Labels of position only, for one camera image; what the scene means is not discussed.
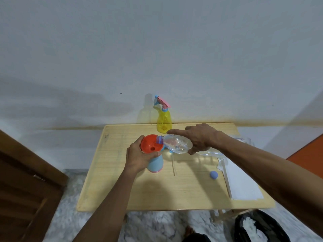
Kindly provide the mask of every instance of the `dark pants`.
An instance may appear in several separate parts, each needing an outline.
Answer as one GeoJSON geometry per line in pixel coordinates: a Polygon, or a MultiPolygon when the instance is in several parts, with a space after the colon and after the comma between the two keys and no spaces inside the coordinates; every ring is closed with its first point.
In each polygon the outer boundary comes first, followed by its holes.
{"type": "Polygon", "coordinates": [[[192,233],[187,236],[182,242],[211,242],[205,234],[192,233]]]}

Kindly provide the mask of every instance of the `tabletop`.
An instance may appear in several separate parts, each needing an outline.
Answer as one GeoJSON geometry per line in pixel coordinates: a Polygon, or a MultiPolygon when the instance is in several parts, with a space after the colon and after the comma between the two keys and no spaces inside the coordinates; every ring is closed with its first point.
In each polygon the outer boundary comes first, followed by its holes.
{"type": "MultiPolygon", "coordinates": [[[[191,124],[173,124],[185,129],[191,124]]],[[[239,135],[233,123],[208,123],[229,135],[239,135]]],[[[142,134],[156,134],[156,124],[106,125],[102,131],[76,209],[95,211],[119,178],[126,161],[126,149],[142,134]]],[[[127,210],[198,210],[270,208],[274,200],[262,189],[264,199],[232,200],[218,160],[198,154],[162,151],[164,167],[158,173],[140,172],[132,186],[127,210]],[[210,178],[217,171],[218,178],[210,178]]]]}

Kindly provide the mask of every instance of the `person's left hand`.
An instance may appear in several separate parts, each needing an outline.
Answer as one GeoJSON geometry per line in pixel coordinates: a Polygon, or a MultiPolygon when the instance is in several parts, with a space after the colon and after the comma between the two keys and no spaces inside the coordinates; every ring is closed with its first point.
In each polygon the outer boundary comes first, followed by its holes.
{"type": "Polygon", "coordinates": [[[130,144],[129,148],[127,148],[127,159],[124,169],[135,175],[145,169],[152,158],[161,155],[160,152],[152,152],[150,154],[143,153],[140,149],[140,143],[143,138],[144,135],[141,135],[134,143],[130,144]]]}

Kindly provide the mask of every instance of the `small ball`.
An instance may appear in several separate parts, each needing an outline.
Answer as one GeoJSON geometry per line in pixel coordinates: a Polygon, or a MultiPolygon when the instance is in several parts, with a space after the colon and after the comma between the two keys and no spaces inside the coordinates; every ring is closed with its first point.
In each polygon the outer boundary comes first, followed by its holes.
{"type": "Polygon", "coordinates": [[[211,172],[210,172],[210,177],[211,177],[212,179],[216,179],[216,178],[218,177],[218,173],[217,173],[216,171],[211,171],[211,172]]]}

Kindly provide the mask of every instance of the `forearm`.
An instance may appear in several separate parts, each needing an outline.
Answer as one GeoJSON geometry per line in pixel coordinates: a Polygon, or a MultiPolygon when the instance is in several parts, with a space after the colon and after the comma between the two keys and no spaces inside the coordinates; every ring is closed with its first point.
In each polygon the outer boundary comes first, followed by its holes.
{"type": "Polygon", "coordinates": [[[269,195],[323,236],[323,179],[274,154],[218,132],[211,146],[220,150],[269,195]]]}
{"type": "Polygon", "coordinates": [[[124,170],[74,241],[117,241],[136,175],[124,170]]]}

